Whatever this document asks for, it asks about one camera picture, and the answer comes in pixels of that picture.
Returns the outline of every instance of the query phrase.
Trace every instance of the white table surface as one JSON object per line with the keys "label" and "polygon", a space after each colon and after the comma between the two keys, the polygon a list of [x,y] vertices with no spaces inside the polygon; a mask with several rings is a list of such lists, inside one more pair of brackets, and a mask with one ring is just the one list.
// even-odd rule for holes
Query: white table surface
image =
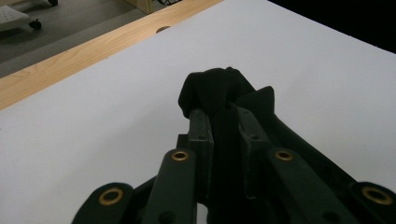
{"label": "white table surface", "polygon": [[0,223],[70,223],[102,185],[156,175],[188,130],[185,77],[227,66],[273,86],[276,114],[358,181],[396,191],[396,55],[225,0],[0,111]]}

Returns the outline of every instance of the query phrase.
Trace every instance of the caster wheel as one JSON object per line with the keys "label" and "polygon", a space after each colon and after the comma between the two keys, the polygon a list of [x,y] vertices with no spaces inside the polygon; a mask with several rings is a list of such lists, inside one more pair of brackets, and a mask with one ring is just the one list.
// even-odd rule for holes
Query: caster wheel
{"label": "caster wheel", "polygon": [[29,26],[32,27],[35,30],[39,30],[39,29],[41,29],[41,22],[39,22],[38,19],[37,19],[35,21],[30,22]]}
{"label": "caster wheel", "polygon": [[48,1],[53,7],[58,6],[58,0],[48,0]]}

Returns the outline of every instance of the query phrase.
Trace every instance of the gray floor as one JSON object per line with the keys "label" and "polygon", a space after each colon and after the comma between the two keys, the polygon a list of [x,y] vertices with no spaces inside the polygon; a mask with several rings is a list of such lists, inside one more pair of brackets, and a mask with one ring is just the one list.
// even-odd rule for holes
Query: gray floor
{"label": "gray floor", "polygon": [[[152,3],[154,11],[163,8],[157,1]],[[0,77],[146,16],[124,0],[59,0],[57,7],[43,1],[13,7],[39,19],[42,29],[26,24],[0,32]]]}

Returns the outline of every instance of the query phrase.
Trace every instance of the black cloth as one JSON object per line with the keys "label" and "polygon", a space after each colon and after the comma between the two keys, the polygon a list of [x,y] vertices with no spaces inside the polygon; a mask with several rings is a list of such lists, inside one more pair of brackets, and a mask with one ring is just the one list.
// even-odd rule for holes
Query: black cloth
{"label": "black cloth", "polygon": [[354,182],[276,117],[272,87],[256,91],[236,69],[189,74],[178,103],[186,118],[194,108],[202,108],[212,126],[215,145],[210,194],[207,201],[199,202],[208,209],[208,224],[258,223],[253,202],[244,194],[237,106],[255,115],[275,147],[298,151],[338,196]]}

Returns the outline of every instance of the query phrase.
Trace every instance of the wooden table edge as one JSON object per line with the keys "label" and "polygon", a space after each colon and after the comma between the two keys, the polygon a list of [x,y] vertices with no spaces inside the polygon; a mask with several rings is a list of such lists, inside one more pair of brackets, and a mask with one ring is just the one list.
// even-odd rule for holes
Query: wooden table edge
{"label": "wooden table edge", "polygon": [[155,35],[161,27],[175,25],[222,1],[184,0],[2,77],[0,78],[0,110]]}

